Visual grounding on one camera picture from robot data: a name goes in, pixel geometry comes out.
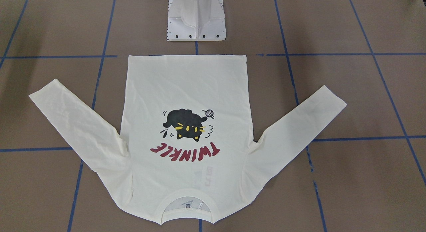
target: brown surface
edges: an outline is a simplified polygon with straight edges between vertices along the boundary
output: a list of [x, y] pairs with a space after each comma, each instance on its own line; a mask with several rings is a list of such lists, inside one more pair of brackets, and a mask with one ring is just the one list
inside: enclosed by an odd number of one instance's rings
[[[95, 111], [119, 130], [127, 55], [196, 53], [194, 42], [166, 42], [167, 1], [116, 0], [106, 55], [118, 57], [102, 60], [113, 0], [29, 0], [6, 56], [98, 57], [4, 60], [0, 231], [67, 231], [72, 211], [71, 231], [199, 231], [196, 219], [159, 226], [121, 211], [85, 165], [72, 210], [80, 159], [52, 148], [68, 144], [27, 97], [57, 78], [91, 106], [102, 65]], [[421, 0], [352, 2], [373, 52], [423, 53], [375, 56], [407, 135], [421, 137], [409, 139], [413, 151], [372, 55], [290, 55], [288, 64], [275, 1], [224, 0], [228, 37], [200, 42], [198, 52], [248, 55], [255, 139], [296, 106], [291, 74], [299, 102], [327, 85], [348, 106], [309, 146], [313, 172], [303, 151], [251, 205], [214, 225], [204, 221], [203, 231], [426, 228], [426, 185], [412, 155], [426, 170], [426, 9]], [[1, 56], [24, 3], [0, 0]], [[277, 6], [289, 53], [370, 53], [349, 0]], [[341, 139], [323, 141], [330, 138]]]

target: sleeve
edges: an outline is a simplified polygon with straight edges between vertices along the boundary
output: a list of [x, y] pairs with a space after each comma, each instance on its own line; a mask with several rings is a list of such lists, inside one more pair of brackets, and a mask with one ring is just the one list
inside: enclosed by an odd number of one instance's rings
[[292, 161], [338, 114], [346, 103], [326, 86], [263, 132], [246, 157], [242, 194], [252, 202], [263, 186]]
[[102, 180], [119, 207], [132, 197], [132, 169], [116, 129], [58, 80], [29, 95], [79, 157]]

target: black cat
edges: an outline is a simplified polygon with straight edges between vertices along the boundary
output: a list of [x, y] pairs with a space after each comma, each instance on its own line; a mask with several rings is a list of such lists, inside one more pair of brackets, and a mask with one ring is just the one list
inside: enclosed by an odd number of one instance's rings
[[165, 128], [173, 126], [178, 133], [177, 139], [183, 137], [193, 138], [195, 141], [200, 140], [200, 135], [205, 132], [204, 127], [201, 123], [207, 120], [207, 117], [200, 117], [197, 114], [192, 113], [191, 110], [180, 109], [170, 111], [167, 115], [167, 121], [163, 123]]

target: red letter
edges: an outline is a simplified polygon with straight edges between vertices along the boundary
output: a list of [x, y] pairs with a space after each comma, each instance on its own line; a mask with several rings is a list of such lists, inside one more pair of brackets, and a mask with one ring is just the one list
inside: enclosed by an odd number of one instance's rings
[[194, 149], [194, 153], [192, 154], [192, 160], [191, 161], [194, 162], [196, 157], [197, 157], [197, 149]]
[[212, 156], [212, 153], [210, 153], [210, 150], [207, 148], [207, 146], [200, 148], [200, 155], [198, 155], [198, 160], [202, 160], [205, 155]]
[[165, 156], [167, 156], [168, 154], [170, 154], [170, 152], [172, 152], [172, 150], [173, 150], [173, 147], [172, 146], [169, 146], [169, 147], [167, 147], [167, 148], [169, 148], [166, 152], [164, 152], [164, 153], [162, 153], [160, 156], [161, 157], [165, 157]]
[[176, 148], [175, 148], [175, 153], [173, 153], [173, 154], [170, 155], [170, 157], [173, 157], [172, 161], [177, 160], [178, 157], [179, 157], [179, 155], [181, 154], [181, 152], [182, 152], [182, 149], [176, 150]]
[[189, 151], [184, 150], [184, 153], [182, 153], [182, 156], [179, 158], [179, 161], [183, 161], [184, 159], [186, 161], [189, 161], [190, 157], [191, 157], [191, 150], [189, 150]]
[[217, 155], [217, 153], [219, 153], [220, 149], [216, 148], [216, 146], [213, 144], [213, 142], [210, 142], [210, 145], [212, 146], [213, 149], [213, 156]]
[[157, 153], [157, 152], [159, 152], [160, 150], [162, 150], [162, 149], [166, 148], [166, 146], [167, 146], [167, 144], [166, 144], [166, 143], [161, 143], [161, 146], [157, 146], [157, 148], [156, 148], [156, 149], [151, 149], [151, 151], [152, 151], [152, 152], [154, 152], [154, 153]]

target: fabric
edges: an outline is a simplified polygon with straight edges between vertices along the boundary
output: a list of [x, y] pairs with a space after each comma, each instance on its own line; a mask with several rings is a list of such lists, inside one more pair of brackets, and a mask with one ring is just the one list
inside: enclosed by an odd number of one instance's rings
[[253, 141], [246, 56], [129, 56], [121, 134], [58, 80], [30, 98], [123, 211], [215, 223], [346, 106], [323, 86]]

